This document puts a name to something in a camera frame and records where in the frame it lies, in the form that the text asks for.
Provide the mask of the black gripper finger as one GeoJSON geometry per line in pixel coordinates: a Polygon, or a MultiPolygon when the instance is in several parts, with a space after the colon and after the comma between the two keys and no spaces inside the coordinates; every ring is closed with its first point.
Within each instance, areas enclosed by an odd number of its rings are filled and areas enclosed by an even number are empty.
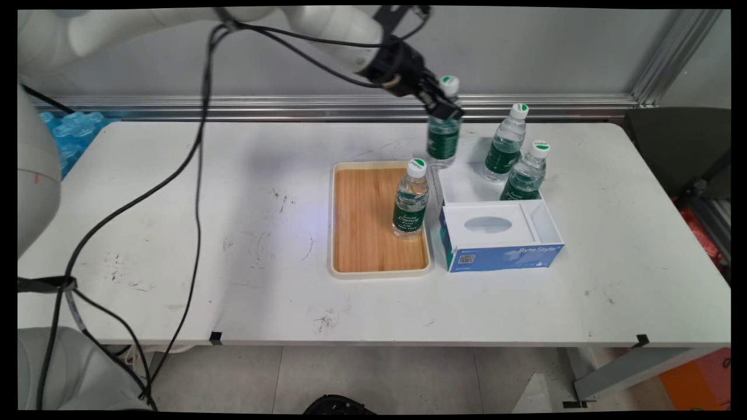
{"type": "Polygon", "coordinates": [[[464,109],[438,87],[425,87],[421,91],[421,102],[426,113],[439,120],[461,120],[464,109]]]}
{"type": "Polygon", "coordinates": [[[440,78],[434,75],[429,69],[423,69],[418,77],[418,98],[448,99],[449,96],[441,87],[440,78]]]}

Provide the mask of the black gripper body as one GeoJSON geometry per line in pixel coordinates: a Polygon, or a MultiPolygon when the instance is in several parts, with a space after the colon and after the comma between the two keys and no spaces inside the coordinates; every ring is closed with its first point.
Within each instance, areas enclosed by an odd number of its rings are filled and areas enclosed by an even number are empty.
{"type": "Polygon", "coordinates": [[[379,48],[371,63],[358,74],[395,97],[421,96],[426,74],[423,56],[399,37],[385,40],[388,44],[379,48]]]}

